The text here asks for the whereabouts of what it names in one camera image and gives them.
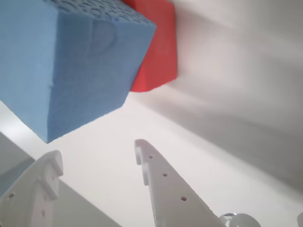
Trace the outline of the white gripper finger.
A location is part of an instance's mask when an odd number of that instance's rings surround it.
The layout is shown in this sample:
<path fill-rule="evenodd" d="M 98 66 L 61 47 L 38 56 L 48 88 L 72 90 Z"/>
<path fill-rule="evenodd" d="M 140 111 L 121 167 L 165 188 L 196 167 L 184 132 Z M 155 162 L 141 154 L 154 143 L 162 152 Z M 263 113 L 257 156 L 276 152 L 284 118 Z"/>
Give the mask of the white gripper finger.
<path fill-rule="evenodd" d="M 136 162 L 149 187 L 155 226 L 222 227 L 210 210 L 163 155 L 143 139 L 135 141 Z"/>
<path fill-rule="evenodd" d="M 60 151 L 50 151 L 37 159 L 0 197 L 0 225 L 51 227 L 62 175 Z"/>

